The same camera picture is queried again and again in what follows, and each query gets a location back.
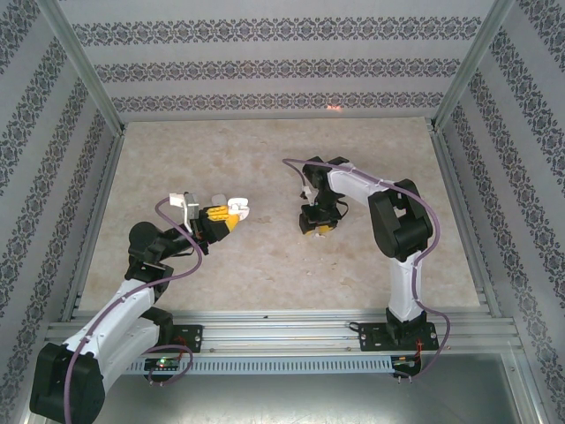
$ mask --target metal corner post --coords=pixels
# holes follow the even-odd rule
[[[103,176],[102,187],[94,207],[93,221],[87,231],[87,241],[85,242],[86,246],[80,256],[79,264],[77,265],[75,279],[72,282],[69,298],[64,306],[63,316],[61,317],[62,321],[69,321],[72,318],[72,314],[77,303],[77,297],[84,290],[85,284],[87,283],[88,270],[90,269],[90,263],[94,256],[94,248],[96,247],[98,233],[102,227],[104,210],[108,203],[110,189],[112,187],[112,182],[114,181],[114,175],[116,174],[116,168],[122,151],[122,146],[124,145],[125,130],[126,129],[116,135],[116,141],[114,142],[114,146],[112,146],[109,163]]]
[[[492,39],[499,30],[502,21],[510,11],[514,0],[494,0],[493,7],[486,15],[483,25],[478,31],[467,56],[459,66],[453,82],[448,88],[435,117],[433,117],[435,128],[443,128],[449,120],[449,116],[459,102],[464,89],[467,87],[473,73],[478,68],[478,64],[488,50]]]
[[[117,110],[98,78],[96,70],[88,60],[87,53],[72,30],[72,26],[65,17],[58,0],[37,0],[37,4],[85,83],[88,93],[93,97],[98,109],[106,119],[112,133],[121,133],[124,129],[124,123],[117,114]]]
[[[493,317],[502,317],[501,310],[499,309],[494,289],[491,284],[486,266],[480,253],[477,240],[473,234],[473,227],[469,213],[465,207],[463,200],[463,192],[461,187],[457,184],[455,169],[453,163],[449,160],[447,154],[447,147],[441,132],[434,130],[430,131],[430,138],[432,139],[433,149],[440,165],[441,175],[445,182],[446,190],[448,192],[449,202],[453,209],[453,214],[458,223],[457,229],[463,243],[463,249],[469,262],[469,268],[475,284],[480,284],[485,291],[486,303],[491,311]]]

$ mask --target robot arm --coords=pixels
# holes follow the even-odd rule
[[[203,208],[186,193],[170,196],[171,204],[185,209],[185,229],[204,254],[208,246],[225,238],[238,222],[247,217],[247,199],[230,199],[228,205]],[[172,314],[154,307],[168,283],[144,288],[130,297],[132,290],[173,274],[162,261],[182,254],[191,244],[176,229],[160,231],[151,223],[137,223],[130,231],[129,268],[125,280],[108,304],[81,330],[61,345],[41,349],[35,368],[30,410],[64,422],[64,378],[71,356],[103,311],[107,312],[88,337],[72,369],[71,410],[73,424],[92,423],[102,409],[106,393],[124,370],[149,348],[169,345],[173,338]]]
[[[322,163],[319,157],[310,161]],[[339,165],[341,169],[311,164],[303,168],[304,175],[318,193],[311,204],[302,207],[300,228],[303,233],[317,228],[323,231],[335,228],[343,217],[337,209],[337,203],[344,196],[369,208],[375,241],[390,258],[391,296],[387,309],[387,330],[399,345],[409,333],[426,323],[426,313],[412,295],[411,280],[414,261],[427,248],[427,240],[433,235],[433,226],[426,210],[413,199],[348,172],[347,169],[354,167],[346,159],[337,157],[328,163]],[[418,194],[416,186],[409,179],[398,183],[386,182]],[[416,274],[417,292],[420,292],[421,286],[420,270],[421,262]]]

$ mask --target striped wall panel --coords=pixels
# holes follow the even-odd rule
[[[132,121],[431,117],[492,2],[61,5]]]
[[[559,1],[516,2],[444,132],[549,422],[565,421],[564,16]]]
[[[0,422],[26,407],[60,317],[114,134],[37,4],[0,5]]]

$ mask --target beige floor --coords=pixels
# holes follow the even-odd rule
[[[251,214],[210,247],[199,271],[172,283],[159,300],[169,310],[385,307],[388,259],[373,240],[368,210],[350,213],[325,238],[303,236],[298,176],[284,157],[350,159],[373,175],[410,178],[442,225],[426,259],[423,300],[474,307],[477,295],[423,118],[133,123],[127,130],[80,308],[102,307],[127,268],[128,232],[143,220],[167,225],[154,204],[168,193],[247,197]],[[181,211],[166,208],[180,221]],[[193,258],[168,262],[176,272]]]

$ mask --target decorative border pattern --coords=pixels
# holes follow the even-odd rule
[[[26,38],[29,29],[40,15],[34,0],[14,0],[8,4],[0,19],[0,75]]]
[[[458,59],[302,59],[99,64],[104,83],[271,78],[453,77]]]
[[[565,13],[561,6],[555,0],[520,0],[519,5],[565,72]]]
[[[530,227],[539,257],[544,261],[544,269],[549,274],[549,282],[554,285],[554,293],[565,308],[565,254],[556,240],[554,229],[549,227],[546,211],[540,205],[535,187],[530,183],[528,172],[522,165],[522,158],[502,119],[488,86],[480,72],[475,73],[469,82],[469,89],[475,98],[483,122],[493,140],[493,145],[506,171],[508,181],[514,189],[514,195],[524,221]]]
[[[84,46],[317,40],[471,40],[480,17],[218,19],[74,24]]]
[[[43,209],[47,203],[51,188],[64,159],[67,146],[79,120],[80,113],[87,102],[88,90],[82,80],[74,84],[71,95],[64,106],[59,123],[55,127],[51,141],[45,151],[41,165],[29,189],[25,207],[16,221],[13,236],[8,240],[5,253],[0,264],[0,318],[4,317],[4,309],[10,302],[10,293],[19,278],[19,271],[32,244],[37,224],[40,222]]]
[[[113,97],[118,112],[175,110],[270,110],[343,108],[436,108],[443,93],[281,93],[261,95],[156,95]]]
[[[12,113],[12,121],[6,126],[0,140],[0,196],[10,181],[10,175],[19,162],[19,155],[27,144],[29,136],[43,110],[51,88],[59,78],[59,73],[67,60],[63,46],[56,37],[41,58],[41,63],[29,81],[26,93]]]
[[[554,113],[544,101],[533,77],[528,73],[523,59],[516,51],[507,32],[502,29],[490,45],[491,53],[506,77],[508,86],[518,101],[522,114],[537,136],[542,153],[551,171],[557,177],[557,184],[565,194],[565,143],[563,130],[559,127]]]
[[[59,262],[63,257],[64,248],[71,233],[72,221],[79,209],[80,199],[84,192],[88,174],[94,162],[105,125],[101,112],[97,111],[77,162],[77,168],[72,176],[64,204],[61,207],[53,238],[49,242],[45,260],[41,265],[41,272],[37,276],[38,280],[35,282],[33,294],[27,305],[26,317],[21,323],[22,327],[18,332],[17,344],[12,347],[12,355],[6,362],[7,371],[3,375],[4,382],[0,386],[0,422],[10,422],[10,415],[16,406],[15,401],[19,396],[20,385],[29,366],[30,356],[33,351],[32,347],[37,341],[37,331],[40,328],[41,320],[49,303],[51,289],[57,277]],[[110,152],[111,146],[106,155],[104,170],[108,163]],[[98,188],[94,195],[93,209],[101,184],[102,177],[98,182]],[[83,237],[86,234],[87,227],[84,229]]]
[[[464,191],[463,181],[461,180],[461,175],[459,175],[459,171],[457,170],[456,160],[453,156],[453,152],[451,151],[450,145],[448,143],[448,136],[447,136],[444,129],[441,130],[441,133],[443,134],[443,139],[446,141],[445,144],[446,144],[446,147],[448,148],[449,159],[451,160],[451,163],[453,164],[453,171],[456,174],[457,183],[461,187],[461,195],[463,196],[463,201],[465,202],[465,207],[467,208],[467,215],[469,216],[469,220],[471,221],[471,226],[473,227],[475,239],[477,239],[478,249],[480,251],[481,258],[483,260],[483,263],[485,264],[485,270],[486,270],[486,273],[488,274],[488,280],[491,282],[491,286],[493,287],[494,297],[496,298],[496,303],[498,304],[498,308],[501,310],[502,315],[504,315],[502,303],[501,303],[501,300],[499,298],[498,291],[496,290],[496,287],[494,286],[493,272],[491,271],[490,265],[488,264],[488,260],[486,259],[485,248],[483,247],[483,242],[481,241],[480,234],[478,233],[477,223],[475,222],[475,218],[474,218],[472,211],[471,211],[471,204],[469,203],[469,200],[467,199],[467,194],[465,194],[465,191]]]
[[[501,210],[498,196],[493,189],[493,182],[488,176],[477,141],[460,104],[456,106],[451,117],[471,168],[478,193],[483,201],[496,245],[500,250],[502,264],[507,271],[510,285],[516,293],[517,306],[526,323],[526,329],[535,349],[540,370],[546,376],[546,386],[552,393],[551,399],[556,404],[558,417],[560,420],[565,420],[565,375],[563,375],[561,365],[557,363],[559,356],[557,350],[552,347],[553,340],[547,335],[547,325],[541,312],[542,306],[531,294],[532,288],[529,278],[524,272],[524,265],[519,252],[516,250],[516,244],[509,231],[506,217]]]

